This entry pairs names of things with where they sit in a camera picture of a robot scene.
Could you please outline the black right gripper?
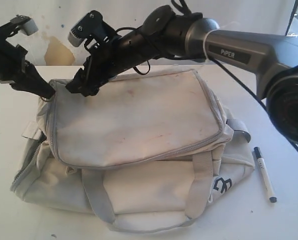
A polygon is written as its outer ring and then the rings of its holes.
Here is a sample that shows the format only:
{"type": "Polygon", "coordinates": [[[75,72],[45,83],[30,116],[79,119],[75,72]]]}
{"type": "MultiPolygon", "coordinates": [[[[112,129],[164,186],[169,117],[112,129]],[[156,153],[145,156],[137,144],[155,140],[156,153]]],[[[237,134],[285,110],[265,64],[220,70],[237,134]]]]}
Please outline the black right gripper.
{"type": "Polygon", "coordinates": [[[72,94],[96,96],[109,79],[129,69],[139,72],[139,38],[114,37],[91,49],[90,56],[65,88],[72,94]]]}

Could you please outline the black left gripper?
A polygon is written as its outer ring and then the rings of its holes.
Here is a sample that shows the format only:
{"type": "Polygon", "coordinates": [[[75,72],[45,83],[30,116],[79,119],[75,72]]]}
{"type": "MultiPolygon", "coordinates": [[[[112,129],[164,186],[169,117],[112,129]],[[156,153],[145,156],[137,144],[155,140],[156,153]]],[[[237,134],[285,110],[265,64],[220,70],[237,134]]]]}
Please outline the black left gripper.
{"type": "Polygon", "coordinates": [[[41,77],[32,63],[26,62],[27,53],[21,45],[14,46],[0,36],[0,83],[10,84],[16,91],[52,98],[55,89],[41,77]]]}

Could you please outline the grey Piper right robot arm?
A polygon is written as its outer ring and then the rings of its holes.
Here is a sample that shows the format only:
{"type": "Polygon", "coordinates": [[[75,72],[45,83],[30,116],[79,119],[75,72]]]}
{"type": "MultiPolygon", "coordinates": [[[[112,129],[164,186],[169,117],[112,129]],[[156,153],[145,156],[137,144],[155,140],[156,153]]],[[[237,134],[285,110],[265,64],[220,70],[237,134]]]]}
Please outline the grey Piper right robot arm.
{"type": "Polygon", "coordinates": [[[187,6],[163,5],[127,34],[109,26],[98,11],[87,13],[70,31],[74,46],[89,57],[67,89],[94,96],[110,79],[152,59],[211,60],[229,64],[256,77],[256,95],[266,101],[275,128],[298,144],[298,36],[222,30],[211,18],[187,6]]]}

